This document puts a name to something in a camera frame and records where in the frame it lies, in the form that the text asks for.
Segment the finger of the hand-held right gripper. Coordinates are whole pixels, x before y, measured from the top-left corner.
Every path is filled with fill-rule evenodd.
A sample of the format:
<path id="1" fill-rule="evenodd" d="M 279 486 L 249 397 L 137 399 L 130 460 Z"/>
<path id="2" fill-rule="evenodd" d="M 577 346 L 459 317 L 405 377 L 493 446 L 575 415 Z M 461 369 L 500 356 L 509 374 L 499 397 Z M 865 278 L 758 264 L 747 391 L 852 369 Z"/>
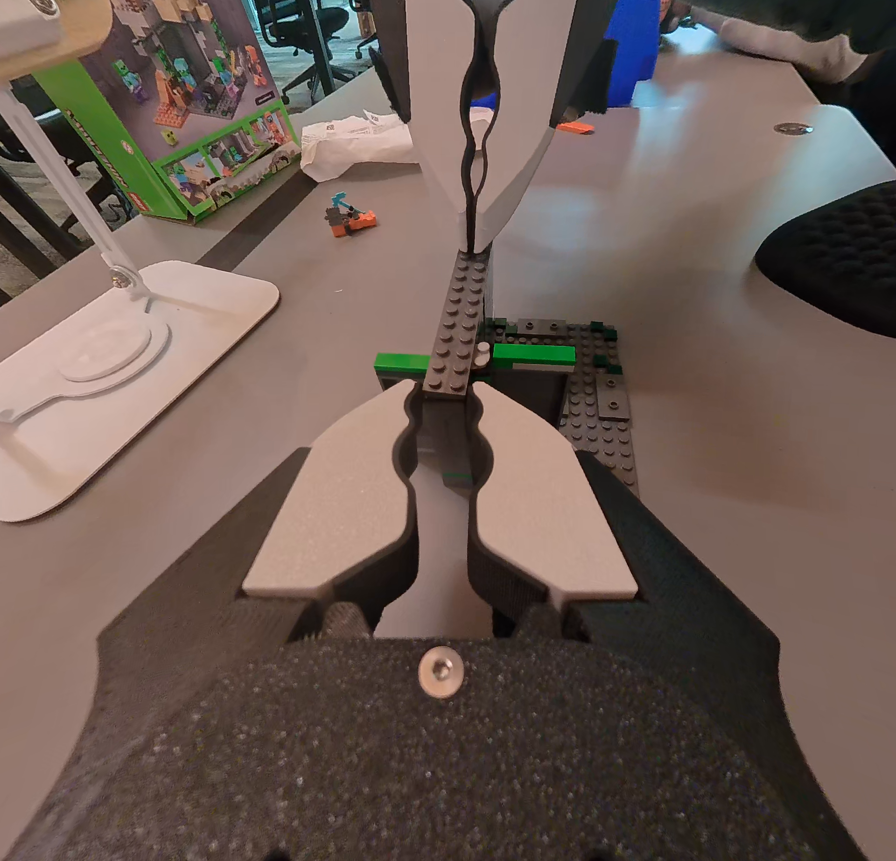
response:
<path id="1" fill-rule="evenodd" d="M 469 122 L 479 29 L 468 0 L 405 0 L 409 132 L 438 214 L 460 250 L 484 250 L 477 233 Z"/>
<path id="2" fill-rule="evenodd" d="M 552 140 L 550 125 L 577 0 L 506 0 L 498 9 L 492 60 L 497 110 L 484 139 L 479 250 L 512 217 Z"/>

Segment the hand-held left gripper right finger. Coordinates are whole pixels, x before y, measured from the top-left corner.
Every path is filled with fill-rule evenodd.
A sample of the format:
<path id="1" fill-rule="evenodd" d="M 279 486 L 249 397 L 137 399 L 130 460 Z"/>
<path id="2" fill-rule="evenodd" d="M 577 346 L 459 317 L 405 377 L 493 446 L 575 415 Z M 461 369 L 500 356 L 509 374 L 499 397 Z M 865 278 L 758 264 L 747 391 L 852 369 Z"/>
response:
<path id="1" fill-rule="evenodd" d="M 470 518 L 469 581 L 496 609 L 631 600 L 638 585 L 573 446 L 545 419 L 485 383 L 474 437 L 484 480 Z"/>

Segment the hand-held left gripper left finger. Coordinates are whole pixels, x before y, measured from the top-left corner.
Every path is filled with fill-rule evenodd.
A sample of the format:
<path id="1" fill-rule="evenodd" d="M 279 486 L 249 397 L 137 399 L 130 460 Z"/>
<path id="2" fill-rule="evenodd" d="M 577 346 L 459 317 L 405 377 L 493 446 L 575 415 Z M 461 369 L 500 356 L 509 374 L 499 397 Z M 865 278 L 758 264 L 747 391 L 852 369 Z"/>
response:
<path id="1" fill-rule="evenodd" d="M 242 583 L 250 598 L 356 604 L 367 618 L 417 578 L 420 384 L 397 382 L 310 448 Z"/>

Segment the grey brick wall model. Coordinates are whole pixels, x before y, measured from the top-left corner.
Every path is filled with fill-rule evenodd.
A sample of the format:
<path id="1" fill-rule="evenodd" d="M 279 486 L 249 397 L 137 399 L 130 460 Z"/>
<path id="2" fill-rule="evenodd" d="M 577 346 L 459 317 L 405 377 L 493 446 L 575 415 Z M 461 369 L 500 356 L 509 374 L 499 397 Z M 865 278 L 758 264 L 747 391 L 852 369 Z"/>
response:
<path id="1" fill-rule="evenodd" d="M 478 338 L 468 388 L 475 382 L 491 385 L 545 419 L 576 451 L 587 452 L 638 493 L 632 417 L 615 328 L 596 320 L 514 320 L 493 316 L 492 311 L 480 326 Z M 491 355 L 496 343 L 574 346 L 575 369 L 495 369 Z M 406 378 L 422 384 L 425 378 L 394 373 L 376 376 L 382 389 Z"/>

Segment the long dark grey studded plate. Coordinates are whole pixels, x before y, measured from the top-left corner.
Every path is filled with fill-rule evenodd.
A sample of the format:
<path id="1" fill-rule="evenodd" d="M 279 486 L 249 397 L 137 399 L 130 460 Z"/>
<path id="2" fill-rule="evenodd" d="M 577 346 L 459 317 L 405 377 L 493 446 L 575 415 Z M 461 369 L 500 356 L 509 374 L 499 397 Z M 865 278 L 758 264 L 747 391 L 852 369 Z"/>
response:
<path id="1" fill-rule="evenodd" d="M 464 399 L 480 326 L 492 316 L 492 245 L 458 252 L 423 380 L 426 400 Z"/>

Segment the grey desk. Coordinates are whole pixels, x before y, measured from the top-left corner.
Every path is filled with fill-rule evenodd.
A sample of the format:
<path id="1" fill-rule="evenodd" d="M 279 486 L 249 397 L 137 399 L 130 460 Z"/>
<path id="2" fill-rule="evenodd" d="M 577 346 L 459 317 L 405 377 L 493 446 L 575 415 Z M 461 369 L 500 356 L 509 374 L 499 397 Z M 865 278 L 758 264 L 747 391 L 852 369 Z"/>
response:
<path id="1" fill-rule="evenodd" d="M 783 63 L 675 32 L 633 107 L 556 137 L 495 245 L 495 310 L 619 333 L 644 504 L 776 633 L 798 740 L 871 859 L 894 859 L 894 340 L 756 271 L 778 226 L 892 178 Z M 776 133 L 778 123 L 813 126 Z M 2 855 L 91 708 L 103 628 L 300 446 L 425 353 L 456 241 L 414 167 L 341 186 L 379 227 L 330 237 L 287 174 L 201 227 L 120 229 L 140 264 L 275 284 L 247 339 L 48 517 L 2 525 Z"/>

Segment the black mesh desk chair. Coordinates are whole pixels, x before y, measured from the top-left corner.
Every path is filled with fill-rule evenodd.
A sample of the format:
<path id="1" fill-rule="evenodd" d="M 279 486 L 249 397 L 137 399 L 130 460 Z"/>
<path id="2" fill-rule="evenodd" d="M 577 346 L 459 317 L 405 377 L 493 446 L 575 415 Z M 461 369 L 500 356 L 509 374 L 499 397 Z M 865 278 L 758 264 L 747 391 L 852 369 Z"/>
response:
<path id="1" fill-rule="evenodd" d="M 775 229 L 756 267 L 842 322 L 895 337 L 895 182 L 869 186 Z"/>

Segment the crumpled white paper bag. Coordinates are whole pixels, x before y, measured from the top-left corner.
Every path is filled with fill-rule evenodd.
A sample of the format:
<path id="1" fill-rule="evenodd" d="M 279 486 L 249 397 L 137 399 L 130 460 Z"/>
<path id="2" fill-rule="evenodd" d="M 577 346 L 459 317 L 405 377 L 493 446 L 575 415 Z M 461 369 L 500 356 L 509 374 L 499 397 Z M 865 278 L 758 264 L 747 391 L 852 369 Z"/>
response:
<path id="1" fill-rule="evenodd" d="M 360 163 L 418 164 L 409 128 L 398 114 L 374 114 L 304 126 L 300 167 L 317 183 L 335 179 Z"/>

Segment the black office chair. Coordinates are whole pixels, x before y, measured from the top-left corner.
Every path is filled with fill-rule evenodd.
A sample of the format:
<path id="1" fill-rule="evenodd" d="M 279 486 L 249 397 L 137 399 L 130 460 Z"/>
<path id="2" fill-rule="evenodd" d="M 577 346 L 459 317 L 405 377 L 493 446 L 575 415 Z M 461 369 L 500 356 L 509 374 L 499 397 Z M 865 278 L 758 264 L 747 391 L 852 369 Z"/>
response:
<path id="1" fill-rule="evenodd" d="M 330 95 L 335 83 L 349 83 L 356 74 L 332 64 L 329 40 L 349 22 L 341 7 L 322 7 L 321 0 L 252 0 L 263 40 L 273 49 L 291 49 L 294 55 L 303 51 L 312 56 L 312 64 L 280 92 L 281 101 L 289 105 L 288 92 L 305 83 L 311 101 L 315 92 Z"/>

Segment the orange toy brick figure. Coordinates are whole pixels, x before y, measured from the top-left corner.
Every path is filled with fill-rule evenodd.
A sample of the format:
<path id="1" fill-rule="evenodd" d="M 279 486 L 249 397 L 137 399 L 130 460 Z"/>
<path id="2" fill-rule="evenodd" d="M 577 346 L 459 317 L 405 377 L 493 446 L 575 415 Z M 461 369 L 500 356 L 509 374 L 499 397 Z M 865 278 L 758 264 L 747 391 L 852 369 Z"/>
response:
<path id="1" fill-rule="evenodd" d="M 324 214 L 335 238 L 346 238 L 361 230 L 377 227 L 377 218 L 373 211 L 354 207 L 345 200 L 345 196 L 345 193 L 332 195 L 330 206 Z"/>

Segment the green toy brick set box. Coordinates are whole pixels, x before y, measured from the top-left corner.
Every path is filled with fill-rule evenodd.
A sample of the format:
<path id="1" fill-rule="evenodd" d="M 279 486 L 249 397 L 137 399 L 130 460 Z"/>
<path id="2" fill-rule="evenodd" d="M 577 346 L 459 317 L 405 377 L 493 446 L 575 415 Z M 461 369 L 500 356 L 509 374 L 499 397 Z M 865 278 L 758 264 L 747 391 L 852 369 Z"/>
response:
<path id="1" fill-rule="evenodd" d="M 34 74 L 140 214 L 195 223 L 300 156 L 241 0 L 109 0 L 97 51 Z"/>

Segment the white adjustable book stand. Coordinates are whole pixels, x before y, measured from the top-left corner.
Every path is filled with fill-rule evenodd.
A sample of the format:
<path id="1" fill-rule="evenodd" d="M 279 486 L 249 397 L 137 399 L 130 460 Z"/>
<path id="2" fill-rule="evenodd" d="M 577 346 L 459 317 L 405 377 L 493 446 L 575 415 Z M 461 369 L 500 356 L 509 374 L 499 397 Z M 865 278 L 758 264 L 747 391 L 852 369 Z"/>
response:
<path id="1" fill-rule="evenodd" d="M 182 261 L 137 268 L 12 80 L 99 49 L 108 0 L 2 0 L 2 117 L 91 236 L 111 287 L 1 364 L 1 519 L 75 495 L 280 301 L 264 280 Z"/>

